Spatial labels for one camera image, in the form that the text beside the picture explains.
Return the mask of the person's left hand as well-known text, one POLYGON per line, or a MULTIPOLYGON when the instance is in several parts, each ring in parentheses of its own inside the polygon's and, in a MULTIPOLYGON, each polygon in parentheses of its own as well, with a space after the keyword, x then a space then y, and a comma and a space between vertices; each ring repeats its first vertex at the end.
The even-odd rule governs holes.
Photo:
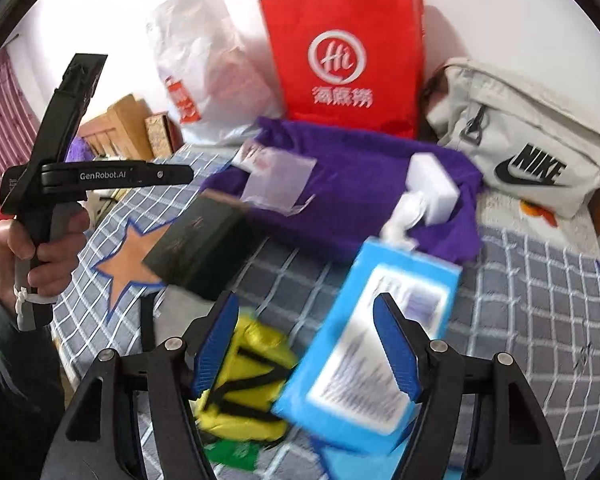
POLYGON ((19 221, 1 220, 0 304, 10 314, 16 315, 17 285, 32 288, 46 297, 63 292, 78 266, 79 253, 86 245, 85 232, 89 226, 87 211, 78 205, 66 224, 64 236, 35 247, 19 221))

